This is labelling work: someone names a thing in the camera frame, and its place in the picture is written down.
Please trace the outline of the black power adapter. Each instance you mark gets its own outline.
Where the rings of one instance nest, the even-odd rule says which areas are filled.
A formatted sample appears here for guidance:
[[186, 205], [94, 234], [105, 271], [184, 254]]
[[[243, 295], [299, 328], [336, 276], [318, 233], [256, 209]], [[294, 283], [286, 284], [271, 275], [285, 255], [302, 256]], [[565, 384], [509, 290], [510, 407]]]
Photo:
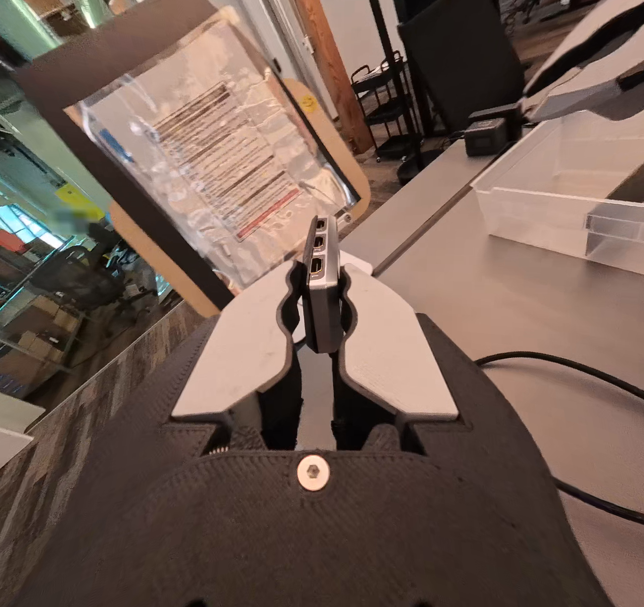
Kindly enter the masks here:
[[498, 156], [522, 138], [524, 116], [520, 102], [472, 112], [463, 132], [469, 158]]

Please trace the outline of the black utility cart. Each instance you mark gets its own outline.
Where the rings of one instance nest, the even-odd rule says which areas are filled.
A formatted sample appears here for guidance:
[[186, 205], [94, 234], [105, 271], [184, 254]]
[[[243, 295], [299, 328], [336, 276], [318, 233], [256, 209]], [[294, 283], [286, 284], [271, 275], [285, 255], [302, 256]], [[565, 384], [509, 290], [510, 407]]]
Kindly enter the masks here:
[[399, 50], [393, 52], [393, 58], [400, 74], [403, 97], [398, 95], [393, 73], [385, 59], [373, 68], [364, 64], [350, 76], [352, 90], [374, 144], [376, 162], [405, 160], [412, 151], [412, 136], [403, 115], [404, 105], [408, 107], [414, 128], [418, 128], [407, 63]]

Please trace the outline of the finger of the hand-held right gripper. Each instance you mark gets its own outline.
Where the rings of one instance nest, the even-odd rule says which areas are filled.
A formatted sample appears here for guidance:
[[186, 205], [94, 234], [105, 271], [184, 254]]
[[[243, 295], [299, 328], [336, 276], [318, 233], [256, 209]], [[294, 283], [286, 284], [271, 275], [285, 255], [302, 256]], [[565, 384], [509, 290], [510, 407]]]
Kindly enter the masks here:
[[608, 120], [626, 120], [643, 111], [643, 47], [621, 46], [610, 54], [567, 71], [526, 99], [531, 122], [588, 111]]
[[524, 97], [543, 91], [568, 71], [588, 61], [613, 39], [642, 25], [643, 0], [601, 0], [569, 32], [527, 83]]

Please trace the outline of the clear plastic bin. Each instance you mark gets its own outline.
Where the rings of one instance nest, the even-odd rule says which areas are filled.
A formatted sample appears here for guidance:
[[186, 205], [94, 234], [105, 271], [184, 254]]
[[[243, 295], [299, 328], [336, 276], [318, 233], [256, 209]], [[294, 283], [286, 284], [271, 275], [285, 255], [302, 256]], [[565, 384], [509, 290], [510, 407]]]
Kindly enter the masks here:
[[490, 235], [643, 274], [643, 112], [540, 123], [472, 187]]

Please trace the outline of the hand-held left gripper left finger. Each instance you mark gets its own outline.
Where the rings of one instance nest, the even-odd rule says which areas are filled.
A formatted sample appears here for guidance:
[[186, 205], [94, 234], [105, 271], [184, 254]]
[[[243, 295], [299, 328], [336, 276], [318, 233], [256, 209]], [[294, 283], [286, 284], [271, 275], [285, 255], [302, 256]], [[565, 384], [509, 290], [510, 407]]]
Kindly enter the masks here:
[[269, 450], [296, 448], [302, 369], [292, 334], [300, 322], [303, 266], [288, 260], [239, 294], [212, 333], [171, 412], [229, 434], [252, 428]]

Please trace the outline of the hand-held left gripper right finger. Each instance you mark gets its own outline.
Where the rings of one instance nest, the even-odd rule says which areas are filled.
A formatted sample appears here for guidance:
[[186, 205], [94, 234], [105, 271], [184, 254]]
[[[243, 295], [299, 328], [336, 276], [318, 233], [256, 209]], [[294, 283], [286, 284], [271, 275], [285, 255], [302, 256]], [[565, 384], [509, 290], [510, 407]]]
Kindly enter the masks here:
[[378, 425], [452, 423], [459, 410], [413, 307], [354, 265], [342, 269], [339, 349], [333, 356], [332, 432], [360, 450]]

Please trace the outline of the framed instruction sheet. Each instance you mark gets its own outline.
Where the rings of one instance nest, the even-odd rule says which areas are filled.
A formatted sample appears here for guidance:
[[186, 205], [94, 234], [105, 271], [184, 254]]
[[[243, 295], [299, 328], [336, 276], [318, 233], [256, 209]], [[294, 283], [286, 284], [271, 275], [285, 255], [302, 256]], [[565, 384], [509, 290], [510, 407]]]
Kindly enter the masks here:
[[143, 0], [16, 76], [112, 201], [227, 304], [301, 254], [313, 216], [345, 225], [359, 198], [236, 22], [208, 0]]

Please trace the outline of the silver black hdmi switch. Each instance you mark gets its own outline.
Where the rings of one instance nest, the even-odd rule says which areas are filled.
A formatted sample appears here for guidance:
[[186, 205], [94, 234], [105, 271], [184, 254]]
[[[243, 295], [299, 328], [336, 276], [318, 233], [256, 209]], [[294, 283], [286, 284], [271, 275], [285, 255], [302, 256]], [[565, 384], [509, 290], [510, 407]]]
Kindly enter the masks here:
[[315, 216], [303, 252], [303, 318], [307, 345], [335, 353], [342, 341], [340, 250], [334, 215]]

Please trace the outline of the wooden beam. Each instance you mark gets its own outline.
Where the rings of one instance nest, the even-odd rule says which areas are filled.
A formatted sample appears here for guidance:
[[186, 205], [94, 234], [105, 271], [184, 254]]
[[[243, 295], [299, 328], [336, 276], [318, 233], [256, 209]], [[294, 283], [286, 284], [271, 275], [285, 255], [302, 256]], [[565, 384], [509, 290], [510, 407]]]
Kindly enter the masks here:
[[341, 132], [352, 152], [362, 155], [374, 146], [321, 0], [292, 0], [313, 46], [313, 58], [337, 111]]

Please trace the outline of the white stand base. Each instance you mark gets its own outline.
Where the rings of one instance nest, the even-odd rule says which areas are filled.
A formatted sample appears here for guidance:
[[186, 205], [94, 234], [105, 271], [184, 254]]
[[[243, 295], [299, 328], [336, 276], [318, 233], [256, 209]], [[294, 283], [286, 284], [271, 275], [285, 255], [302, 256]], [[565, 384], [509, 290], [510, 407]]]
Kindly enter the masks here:
[[[362, 258], [356, 257], [355, 255], [347, 252], [340, 250], [339, 252], [339, 258], [340, 258], [340, 266], [344, 267], [345, 265], [353, 265], [360, 269], [361, 271], [365, 272], [368, 275], [373, 275], [373, 265], [369, 263], [366, 260], [363, 260]], [[300, 320], [298, 322], [298, 325], [296, 326], [296, 329], [294, 330], [292, 334], [293, 342], [296, 347], [299, 347], [300, 345], [305, 343], [306, 337], [307, 337], [307, 332], [305, 329], [305, 315], [304, 315], [304, 309], [303, 309], [303, 297], [300, 297], [300, 299], [297, 301], [297, 311], [300, 317]]]

